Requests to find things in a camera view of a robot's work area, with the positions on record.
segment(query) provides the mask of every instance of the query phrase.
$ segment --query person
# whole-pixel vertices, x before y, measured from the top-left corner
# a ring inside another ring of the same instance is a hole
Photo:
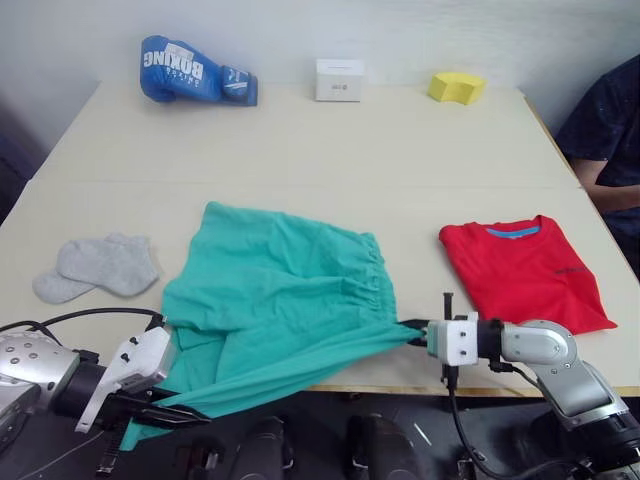
[[[640,279],[640,55],[587,91],[556,142]]]

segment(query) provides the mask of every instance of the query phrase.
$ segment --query dark shirt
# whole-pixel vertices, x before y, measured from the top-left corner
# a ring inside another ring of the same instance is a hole
[[[603,75],[556,137],[569,159],[607,161],[596,183],[640,184],[640,55]],[[640,278],[640,207],[603,214]]]

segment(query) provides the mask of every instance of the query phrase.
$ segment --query person's arm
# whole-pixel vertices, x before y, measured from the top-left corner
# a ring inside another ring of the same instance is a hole
[[[576,177],[580,180],[598,211],[605,213],[640,207],[640,185],[605,187],[596,184],[598,175],[600,175],[606,164],[606,161],[571,160],[571,166],[576,173]]]

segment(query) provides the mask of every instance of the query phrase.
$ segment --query yellow sponge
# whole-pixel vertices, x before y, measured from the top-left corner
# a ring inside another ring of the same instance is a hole
[[[429,85],[429,96],[439,102],[458,102],[469,105],[475,102],[487,81],[467,73],[440,72],[433,76]]]

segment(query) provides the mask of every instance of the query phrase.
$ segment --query black cable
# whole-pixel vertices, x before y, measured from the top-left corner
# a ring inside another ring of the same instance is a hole
[[[149,315],[153,318],[162,318],[162,314],[154,310],[148,310],[146,308],[132,308],[132,307],[107,307],[107,308],[90,308],[88,310],[80,310],[78,312],[71,312],[58,317],[50,318],[49,320],[42,322],[42,325],[48,327],[55,323],[64,322],[71,318],[84,317],[85,315],[96,315],[100,313],[135,313],[138,315]]]
[[[62,343],[60,343],[60,340],[58,340],[56,336],[53,333],[51,333],[51,331],[46,327],[45,324],[40,322],[34,322],[33,320],[22,320],[21,322],[14,322],[14,323],[9,323],[7,325],[2,325],[0,327],[0,332],[4,332],[5,330],[11,330],[12,328],[25,327],[27,325],[31,327],[29,330],[31,331],[39,330],[40,332],[44,333],[47,337],[54,340],[58,345],[62,346]]]
[[[480,458],[478,458],[478,455],[475,452],[475,449],[469,443],[469,439],[467,438],[467,435],[465,434],[464,429],[462,428],[462,423],[460,422],[460,412],[458,410],[456,392],[455,392],[455,389],[453,388],[449,388],[449,401],[451,403],[451,413],[453,415],[453,421],[456,425],[456,430],[458,431],[458,436],[460,437],[460,441],[462,442],[464,449],[469,454],[469,457],[471,457],[471,460],[473,461],[475,466],[478,467],[478,469],[482,473],[484,473],[486,476],[490,478],[494,478],[496,480],[525,480],[545,470],[548,470],[549,468],[552,468],[552,467],[560,467],[560,466],[582,467],[582,465],[580,465],[580,463],[573,458],[558,458],[554,460],[548,460],[546,462],[536,465],[535,467],[531,467],[518,474],[505,475],[505,474],[496,473],[491,469],[489,469],[489,467],[487,467],[484,464],[484,462]]]
[[[540,390],[540,385],[538,385],[538,382],[536,382],[533,378],[531,378],[529,375],[524,373],[521,369],[519,369],[515,365],[513,366],[513,371],[516,372],[518,375],[520,375],[522,378],[524,378],[528,383],[533,385],[535,388]]]

